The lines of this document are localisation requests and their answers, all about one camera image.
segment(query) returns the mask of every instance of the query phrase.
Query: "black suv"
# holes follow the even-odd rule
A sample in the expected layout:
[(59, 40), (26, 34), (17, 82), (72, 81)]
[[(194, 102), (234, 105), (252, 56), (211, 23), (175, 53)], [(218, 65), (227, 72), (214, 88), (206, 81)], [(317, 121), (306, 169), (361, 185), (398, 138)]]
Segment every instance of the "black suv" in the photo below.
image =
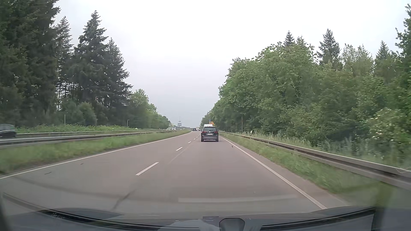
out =
[(218, 142), (218, 130), (215, 127), (204, 127), (201, 132), (201, 141), (214, 140)]

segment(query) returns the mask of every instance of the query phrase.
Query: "overcast sky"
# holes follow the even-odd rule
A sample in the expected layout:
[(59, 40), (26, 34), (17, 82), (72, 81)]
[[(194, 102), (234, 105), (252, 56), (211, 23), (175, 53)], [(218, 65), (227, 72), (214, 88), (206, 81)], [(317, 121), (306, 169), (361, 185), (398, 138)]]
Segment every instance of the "overcast sky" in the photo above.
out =
[(380, 41), (397, 50), (405, 0), (344, 1), (154, 1), (60, 0), (77, 45), (97, 10), (106, 36), (122, 51), (133, 91), (145, 90), (160, 114), (195, 127), (218, 100), (232, 59), (252, 58), (283, 41), (288, 30), (318, 47), (330, 28), (341, 49), (364, 45), (372, 54)]

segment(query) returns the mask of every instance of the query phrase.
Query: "dark car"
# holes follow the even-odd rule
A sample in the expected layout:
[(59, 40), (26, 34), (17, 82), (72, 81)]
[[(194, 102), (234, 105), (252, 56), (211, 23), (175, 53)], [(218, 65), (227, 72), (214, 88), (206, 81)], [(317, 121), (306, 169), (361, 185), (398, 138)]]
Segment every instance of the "dark car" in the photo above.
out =
[(12, 138), (16, 137), (16, 130), (14, 125), (0, 124), (0, 138)]
[(218, 130), (216, 127), (204, 127), (201, 132), (201, 141), (214, 140), (218, 142)]

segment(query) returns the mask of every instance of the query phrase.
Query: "windshield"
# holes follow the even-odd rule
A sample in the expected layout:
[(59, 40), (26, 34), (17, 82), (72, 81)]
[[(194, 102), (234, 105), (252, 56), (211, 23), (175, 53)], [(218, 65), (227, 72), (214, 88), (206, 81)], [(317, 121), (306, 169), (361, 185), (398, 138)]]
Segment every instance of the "windshield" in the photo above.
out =
[(408, 210), (408, 2), (0, 0), (0, 230)]

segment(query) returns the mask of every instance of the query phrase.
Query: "tall grass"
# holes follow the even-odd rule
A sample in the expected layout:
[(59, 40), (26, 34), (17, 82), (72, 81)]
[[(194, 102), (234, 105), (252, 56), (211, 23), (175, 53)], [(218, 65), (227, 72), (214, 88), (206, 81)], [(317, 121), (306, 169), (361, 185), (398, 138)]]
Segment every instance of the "tall grass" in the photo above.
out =
[[(248, 132), (239, 134), (246, 136), (250, 135)], [(313, 146), (309, 141), (304, 139), (286, 137), (278, 134), (265, 134), (260, 131), (253, 132), (252, 136), (398, 168), (408, 169), (411, 167), (411, 155), (409, 155), (409, 153), (411, 153), (411, 147), (405, 148), (409, 151), (405, 155), (403, 150), (399, 150), (395, 146), (377, 145), (370, 140), (354, 142), (350, 139), (344, 139), (343, 141), (338, 142), (325, 141), (317, 146)]]

